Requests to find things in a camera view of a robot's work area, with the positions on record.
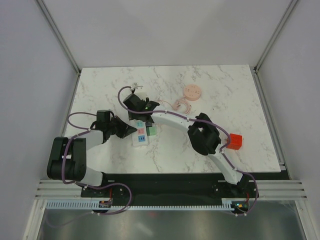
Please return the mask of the white power strip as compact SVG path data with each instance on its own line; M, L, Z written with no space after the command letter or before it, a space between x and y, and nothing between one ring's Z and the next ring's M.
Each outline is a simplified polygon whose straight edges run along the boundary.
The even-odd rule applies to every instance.
M130 124L136 128L136 131L131 134L132 146L135 148L147 147L149 145L149 137L146 123L141 120L131 120Z

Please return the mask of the pink round power socket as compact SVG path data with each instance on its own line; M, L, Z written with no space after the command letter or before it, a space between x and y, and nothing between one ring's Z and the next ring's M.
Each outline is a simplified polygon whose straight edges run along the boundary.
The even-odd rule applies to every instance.
M189 84L183 88L183 96L188 101L197 101L201 95L201 88L195 84Z

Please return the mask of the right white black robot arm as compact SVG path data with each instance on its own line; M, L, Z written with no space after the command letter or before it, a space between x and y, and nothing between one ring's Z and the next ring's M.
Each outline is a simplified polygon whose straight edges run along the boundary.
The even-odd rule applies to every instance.
M117 98L120 105L128 111L130 119L166 125L187 133L194 151L208 157L218 167L225 181L229 183L229 191L233 196L240 197L247 191L247 185L243 181L244 173L238 170L223 153L223 148L227 145L222 144L218 131L220 127L206 114L191 116L168 110L148 98L142 100L134 93L123 101L120 100L120 95Z

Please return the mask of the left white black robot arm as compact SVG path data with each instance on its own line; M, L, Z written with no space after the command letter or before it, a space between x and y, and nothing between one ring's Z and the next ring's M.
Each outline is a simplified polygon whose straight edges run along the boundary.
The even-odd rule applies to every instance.
M124 139L137 129L111 110L99 110L92 116L95 121L83 132L53 140L46 174L49 179L61 180L64 184L91 186L95 194L104 197L109 193L110 185L103 180L101 171L87 166L87 151L104 144L111 136Z

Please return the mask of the red cube adapter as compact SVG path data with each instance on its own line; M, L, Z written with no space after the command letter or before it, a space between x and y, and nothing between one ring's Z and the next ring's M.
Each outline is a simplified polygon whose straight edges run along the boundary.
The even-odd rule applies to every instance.
M238 151L243 146L243 136L235 133L230 133L230 140L227 141L227 149Z

